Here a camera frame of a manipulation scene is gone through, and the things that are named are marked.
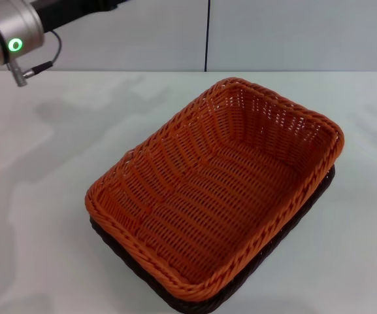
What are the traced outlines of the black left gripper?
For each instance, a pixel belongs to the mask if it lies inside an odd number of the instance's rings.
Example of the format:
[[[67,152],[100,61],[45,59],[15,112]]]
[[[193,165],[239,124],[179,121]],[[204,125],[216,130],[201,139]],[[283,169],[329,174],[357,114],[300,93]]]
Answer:
[[[89,14],[115,10],[121,3],[123,0],[38,0],[31,6],[48,33]]]

